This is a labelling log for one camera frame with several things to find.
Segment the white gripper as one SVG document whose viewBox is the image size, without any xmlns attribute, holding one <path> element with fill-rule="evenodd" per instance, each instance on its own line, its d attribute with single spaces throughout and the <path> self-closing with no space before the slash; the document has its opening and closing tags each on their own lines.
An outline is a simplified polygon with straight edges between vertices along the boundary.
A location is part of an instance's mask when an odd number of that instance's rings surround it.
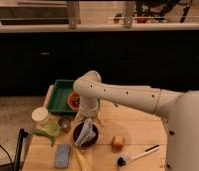
<svg viewBox="0 0 199 171">
<path fill-rule="evenodd" d="M 79 112 L 85 118 L 94 118 L 99 114 L 99 102 L 96 98 L 80 97 Z"/>
</svg>

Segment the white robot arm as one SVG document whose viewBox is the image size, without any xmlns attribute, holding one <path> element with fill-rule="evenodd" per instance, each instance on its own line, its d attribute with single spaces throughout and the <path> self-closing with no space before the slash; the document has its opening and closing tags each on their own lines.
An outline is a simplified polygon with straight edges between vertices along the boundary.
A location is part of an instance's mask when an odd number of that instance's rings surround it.
<svg viewBox="0 0 199 171">
<path fill-rule="evenodd" d="M 74 81 L 80 114 L 98 115 L 98 100 L 124 105 L 168 121 L 165 171 L 199 171 L 199 90 L 104 84 L 91 70 Z"/>
</svg>

